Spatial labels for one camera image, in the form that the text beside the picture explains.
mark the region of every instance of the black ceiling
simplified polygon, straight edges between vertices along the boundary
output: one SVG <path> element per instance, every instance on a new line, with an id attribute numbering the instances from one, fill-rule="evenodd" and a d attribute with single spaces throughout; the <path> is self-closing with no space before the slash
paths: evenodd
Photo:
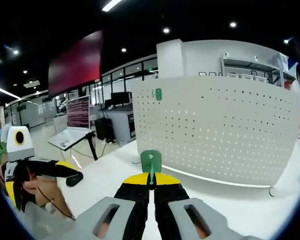
<path id="1" fill-rule="evenodd" d="M 23 84 L 36 79 L 41 83 L 36 90 L 46 90 L 49 61 L 97 30 L 104 31 L 103 73 L 155 54 L 157 43 L 172 39 L 246 41 L 297 58 L 283 44 L 291 36 L 300 39 L 297 1 L 123 0 L 102 12 L 109 1 L 0 1 L 0 87 L 22 97 L 35 92 Z M 238 27 L 230 29 L 230 21 Z M 163 27 L 169 27 L 170 34 L 163 34 Z M 5 46 L 20 54 L 13 55 Z M 0 93 L 2 104 L 12 100 Z"/>

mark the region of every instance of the monitor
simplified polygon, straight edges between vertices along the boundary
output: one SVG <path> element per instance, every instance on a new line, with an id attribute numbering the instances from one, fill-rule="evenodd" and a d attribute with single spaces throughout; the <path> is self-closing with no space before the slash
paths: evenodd
<path id="1" fill-rule="evenodd" d="M 90 95 L 68 101 L 68 127 L 90 129 Z"/>
<path id="2" fill-rule="evenodd" d="M 102 37 L 102 31 L 96 31 L 50 62 L 48 91 L 51 97 L 100 78 Z"/>
<path id="3" fill-rule="evenodd" d="M 128 104 L 130 103 L 129 92 L 127 91 L 113 92 L 111 93 L 111 100 L 113 105 Z"/>

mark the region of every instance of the desk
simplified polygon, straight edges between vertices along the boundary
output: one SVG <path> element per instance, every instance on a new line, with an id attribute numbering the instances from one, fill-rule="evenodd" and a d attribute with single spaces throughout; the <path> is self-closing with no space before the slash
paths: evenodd
<path id="1" fill-rule="evenodd" d="M 106 196 L 113 197 L 126 178 L 141 173 L 141 164 L 132 164 L 138 159 L 137 142 L 133 141 L 83 168 L 84 179 L 75 187 L 67 187 L 65 179 L 58 179 L 73 215 L 77 217 Z M 300 198 L 300 141 L 295 143 L 285 171 L 271 190 L 275 197 L 269 196 L 268 189 L 205 181 L 164 168 L 162 172 L 179 179 L 190 198 L 202 199 L 223 214 L 234 231 L 267 240 L 282 226 Z M 153 195 L 151 191 L 143 240 L 161 239 Z"/>

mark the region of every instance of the curved partition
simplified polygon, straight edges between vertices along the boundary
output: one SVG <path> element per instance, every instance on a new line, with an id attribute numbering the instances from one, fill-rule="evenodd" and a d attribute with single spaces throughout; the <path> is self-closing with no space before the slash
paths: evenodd
<path id="1" fill-rule="evenodd" d="M 139 153 L 156 149 L 165 167 L 215 182 L 275 185 L 299 133 L 296 94 L 259 81 L 161 78 L 132 95 Z"/>

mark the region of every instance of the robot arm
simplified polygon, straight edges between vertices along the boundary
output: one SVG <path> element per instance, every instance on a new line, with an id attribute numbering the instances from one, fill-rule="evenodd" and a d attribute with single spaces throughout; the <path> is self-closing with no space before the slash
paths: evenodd
<path id="1" fill-rule="evenodd" d="M 8 162 L 2 167 L 2 173 L 7 193 L 19 210 L 24 211 L 27 202 L 36 202 L 35 196 L 22 188 L 22 183 L 29 181 L 29 173 L 67 178 L 66 183 L 70 187 L 83 179 L 82 173 L 67 162 L 28 160 L 35 156 L 35 150 L 25 126 L 12 126 L 9 129 L 6 149 Z"/>

